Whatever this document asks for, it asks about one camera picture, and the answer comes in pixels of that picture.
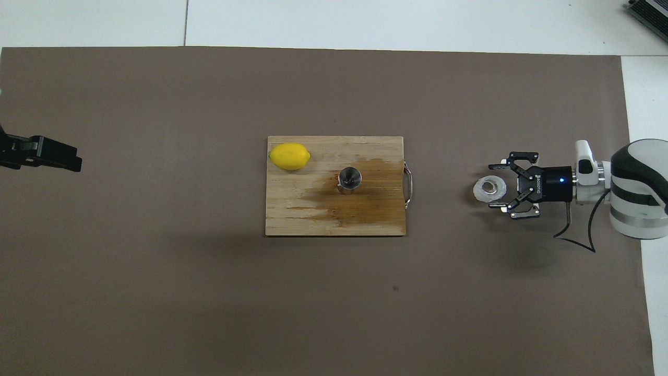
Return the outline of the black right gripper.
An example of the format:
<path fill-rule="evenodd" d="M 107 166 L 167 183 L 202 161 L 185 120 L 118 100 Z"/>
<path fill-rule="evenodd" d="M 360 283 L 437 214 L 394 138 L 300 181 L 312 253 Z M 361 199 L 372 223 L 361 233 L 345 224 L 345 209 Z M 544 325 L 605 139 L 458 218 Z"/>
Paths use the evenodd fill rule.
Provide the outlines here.
<path fill-rule="evenodd" d="M 539 159 L 537 152 L 510 152 L 500 163 L 489 164 L 489 170 L 506 170 L 517 174 L 518 195 L 510 202 L 490 202 L 489 208 L 499 209 L 510 219 L 529 219 L 541 216 L 539 203 L 572 202 L 574 197 L 574 179 L 572 167 L 538 167 L 531 166 L 527 170 L 516 164 L 517 160 L 525 160 L 535 165 Z M 523 211 L 518 208 L 522 203 L 530 203 Z"/>

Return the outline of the clear faceted glass cup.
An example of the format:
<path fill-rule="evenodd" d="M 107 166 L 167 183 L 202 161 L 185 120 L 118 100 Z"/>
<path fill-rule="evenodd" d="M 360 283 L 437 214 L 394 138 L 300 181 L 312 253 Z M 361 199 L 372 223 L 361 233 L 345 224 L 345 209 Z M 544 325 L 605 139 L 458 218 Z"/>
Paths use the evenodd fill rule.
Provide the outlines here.
<path fill-rule="evenodd" d="M 499 176 L 487 175 L 475 182 L 473 193 L 479 202 L 498 202 L 507 193 L 507 183 Z"/>

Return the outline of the steel jigger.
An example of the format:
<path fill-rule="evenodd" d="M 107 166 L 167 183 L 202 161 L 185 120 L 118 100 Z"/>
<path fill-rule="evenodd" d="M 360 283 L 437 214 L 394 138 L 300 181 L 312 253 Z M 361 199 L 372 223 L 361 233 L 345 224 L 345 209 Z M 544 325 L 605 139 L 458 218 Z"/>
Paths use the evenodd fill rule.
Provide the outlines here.
<path fill-rule="evenodd" d="M 351 195 L 360 187 L 362 175 L 355 167 L 346 167 L 337 174 L 337 190 L 341 195 Z"/>

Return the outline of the brown table mat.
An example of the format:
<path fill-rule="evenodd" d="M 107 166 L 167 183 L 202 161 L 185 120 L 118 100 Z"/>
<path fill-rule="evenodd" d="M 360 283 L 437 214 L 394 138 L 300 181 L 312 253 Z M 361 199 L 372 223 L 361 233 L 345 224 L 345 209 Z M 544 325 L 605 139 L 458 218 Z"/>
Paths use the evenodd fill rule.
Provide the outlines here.
<path fill-rule="evenodd" d="M 3 48 L 0 90 L 83 159 L 0 168 L 0 376 L 653 374 L 639 241 L 472 195 L 625 145 L 618 56 Z M 407 234 L 265 236 L 270 135 L 403 136 Z"/>

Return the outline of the grey ribbed device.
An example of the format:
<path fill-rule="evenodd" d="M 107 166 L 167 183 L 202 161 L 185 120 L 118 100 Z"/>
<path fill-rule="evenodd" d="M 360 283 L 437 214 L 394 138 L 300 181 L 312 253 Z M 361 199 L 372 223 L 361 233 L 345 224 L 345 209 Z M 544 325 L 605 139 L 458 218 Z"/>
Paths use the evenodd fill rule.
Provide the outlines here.
<path fill-rule="evenodd" d="M 668 0 L 628 0 L 627 10 L 642 24 L 668 33 Z"/>

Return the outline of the wooden cutting board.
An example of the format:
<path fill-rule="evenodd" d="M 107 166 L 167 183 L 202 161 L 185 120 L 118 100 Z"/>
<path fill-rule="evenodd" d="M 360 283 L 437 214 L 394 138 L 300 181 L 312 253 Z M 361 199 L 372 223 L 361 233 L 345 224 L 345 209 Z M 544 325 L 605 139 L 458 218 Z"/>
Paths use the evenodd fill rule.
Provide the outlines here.
<path fill-rule="evenodd" d="M 401 237 L 406 234 L 401 136 L 269 136 L 268 148 L 300 143 L 311 153 L 302 169 L 267 162 L 268 236 Z M 360 170 L 351 195 L 337 190 L 337 174 Z"/>

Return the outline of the yellow lemon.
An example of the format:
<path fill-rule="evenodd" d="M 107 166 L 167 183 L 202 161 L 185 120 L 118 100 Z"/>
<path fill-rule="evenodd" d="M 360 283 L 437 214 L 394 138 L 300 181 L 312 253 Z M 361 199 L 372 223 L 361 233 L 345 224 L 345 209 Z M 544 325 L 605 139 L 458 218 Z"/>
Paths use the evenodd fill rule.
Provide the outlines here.
<path fill-rule="evenodd" d="M 282 143 L 274 146 L 269 152 L 269 160 L 276 167 L 296 171 L 308 164 L 311 153 L 300 143 Z"/>

